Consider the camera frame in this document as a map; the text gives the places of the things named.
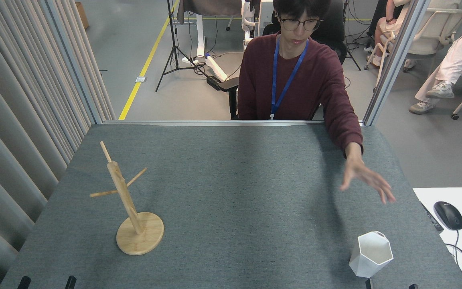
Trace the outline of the person's left hand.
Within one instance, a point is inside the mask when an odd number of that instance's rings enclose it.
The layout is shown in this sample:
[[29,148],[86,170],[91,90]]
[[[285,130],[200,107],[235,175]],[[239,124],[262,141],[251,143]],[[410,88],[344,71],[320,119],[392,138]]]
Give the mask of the person's left hand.
[[392,193],[392,187],[380,174],[365,165],[362,155],[348,153],[340,190],[345,191],[348,189],[353,179],[359,179],[375,189],[383,204],[396,202],[396,198]]

